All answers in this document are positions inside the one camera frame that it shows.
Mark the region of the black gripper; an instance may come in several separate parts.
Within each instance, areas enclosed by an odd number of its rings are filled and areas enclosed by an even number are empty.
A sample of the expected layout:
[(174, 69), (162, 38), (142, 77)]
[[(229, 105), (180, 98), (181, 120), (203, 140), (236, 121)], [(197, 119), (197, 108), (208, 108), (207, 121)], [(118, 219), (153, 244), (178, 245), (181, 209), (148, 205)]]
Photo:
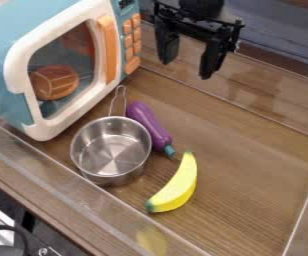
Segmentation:
[(208, 41), (201, 56), (200, 77), (207, 80), (220, 70), (228, 42), (237, 42), (245, 22), (225, 7), (225, 0), (154, 0), (156, 43), (160, 61), (177, 57), (180, 35)]

